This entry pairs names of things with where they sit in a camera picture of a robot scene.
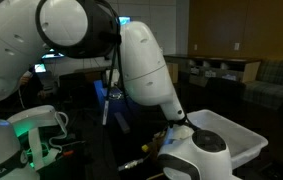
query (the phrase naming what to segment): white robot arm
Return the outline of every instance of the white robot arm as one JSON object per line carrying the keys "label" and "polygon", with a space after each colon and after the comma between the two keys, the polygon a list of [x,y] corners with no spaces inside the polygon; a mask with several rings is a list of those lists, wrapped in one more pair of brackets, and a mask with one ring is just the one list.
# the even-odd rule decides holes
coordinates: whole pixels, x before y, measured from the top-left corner
{"label": "white robot arm", "polygon": [[[115,47],[120,39],[117,23],[111,11],[96,2],[5,0],[0,4],[0,100],[16,89],[21,75],[47,48],[73,58],[88,58],[104,56]],[[170,122],[158,157],[165,174],[170,179],[235,179],[222,138],[184,125],[186,114],[150,29],[132,22],[122,26],[120,34],[122,76],[128,94],[139,104],[160,105]],[[0,121],[0,179],[39,179],[26,162],[10,169],[4,166],[20,152],[11,124]]]}

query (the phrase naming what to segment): white container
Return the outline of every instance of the white container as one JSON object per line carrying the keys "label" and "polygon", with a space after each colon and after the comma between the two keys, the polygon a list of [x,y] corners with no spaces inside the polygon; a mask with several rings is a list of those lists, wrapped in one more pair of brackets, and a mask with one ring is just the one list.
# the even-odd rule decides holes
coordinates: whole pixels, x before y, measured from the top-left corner
{"label": "white container", "polygon": [[189,113],[188,118],[199,128],[213,131],[224,139],[230,150],[232,169],[257,157],[268,144],[264,137],[209,110]]}

